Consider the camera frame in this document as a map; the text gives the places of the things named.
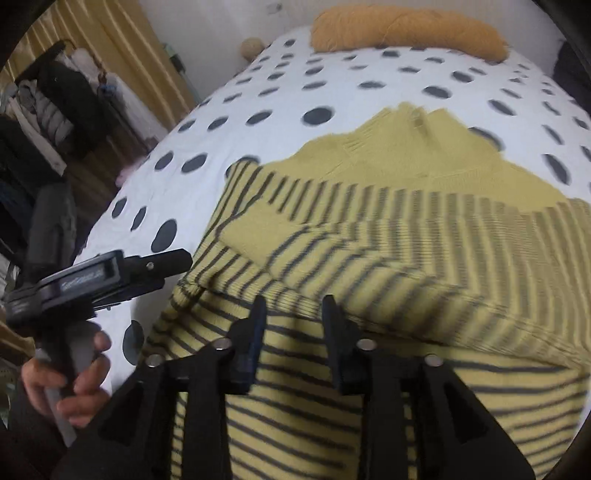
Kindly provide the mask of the yellow curtain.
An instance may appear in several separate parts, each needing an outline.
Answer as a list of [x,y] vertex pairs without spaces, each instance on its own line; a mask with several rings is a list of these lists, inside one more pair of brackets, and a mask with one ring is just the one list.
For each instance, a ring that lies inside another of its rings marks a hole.
[[168,130],[197,104],[137,1],[57,1],[21,36],[1,69],[14,82],[59,40],[117,74]]

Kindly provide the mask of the white polka dot duvet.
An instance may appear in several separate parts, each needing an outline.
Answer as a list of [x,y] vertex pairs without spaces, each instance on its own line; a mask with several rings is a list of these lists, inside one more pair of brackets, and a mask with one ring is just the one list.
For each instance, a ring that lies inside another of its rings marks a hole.
[[126,181],[92,229],[84,258],[197,248],[232,164],[274,163],[353,134],[410,102],[447,109],[478,140],[571,198],[590,191],[590,119],[518,53],[498,65],[445,49],[317,54],[297,29],[190,112]]

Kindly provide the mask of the mustard yellow pillow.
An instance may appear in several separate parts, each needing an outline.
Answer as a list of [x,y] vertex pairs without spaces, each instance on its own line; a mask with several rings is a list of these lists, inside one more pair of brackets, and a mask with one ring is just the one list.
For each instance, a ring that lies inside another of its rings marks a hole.
[[494,27],[452,11],[342,5],[322,11],[311,25],[311,48],[317,52],[375,47],[453,49],[492,62],[509,56]]

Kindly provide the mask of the beige round plush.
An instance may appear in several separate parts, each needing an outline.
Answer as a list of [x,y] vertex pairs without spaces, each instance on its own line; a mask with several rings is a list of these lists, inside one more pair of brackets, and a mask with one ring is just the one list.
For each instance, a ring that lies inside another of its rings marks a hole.
[[257,37],[249,37],[242,41],[240,44],[240,55],[242,58],[245,59],[247,62],[252,63],[263,50],[266,49],[266,44],[263,42],[262,39]]

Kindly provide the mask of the hanging clothes rack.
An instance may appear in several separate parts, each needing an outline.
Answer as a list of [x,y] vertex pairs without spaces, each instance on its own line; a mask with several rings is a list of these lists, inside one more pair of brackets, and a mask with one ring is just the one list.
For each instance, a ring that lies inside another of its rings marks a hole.
[[55,42],[4,87],[1,112],[60,174],[106,149],[129,170],[167,135],[117,74],[68,39]]

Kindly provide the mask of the yellow striped knit cardigan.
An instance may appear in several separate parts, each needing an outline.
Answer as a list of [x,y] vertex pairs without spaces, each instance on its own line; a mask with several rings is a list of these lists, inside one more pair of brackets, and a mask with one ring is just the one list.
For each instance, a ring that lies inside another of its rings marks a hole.
[[321,303],[405,353],[434,351],[537,478],[590,379],[590,206],[444,110],[386,109],[286,160],[240,159],[146,352],[192,355],[269,308],[257,382],[228,401],[240,479],[349,479],[361,403],[329,385]]

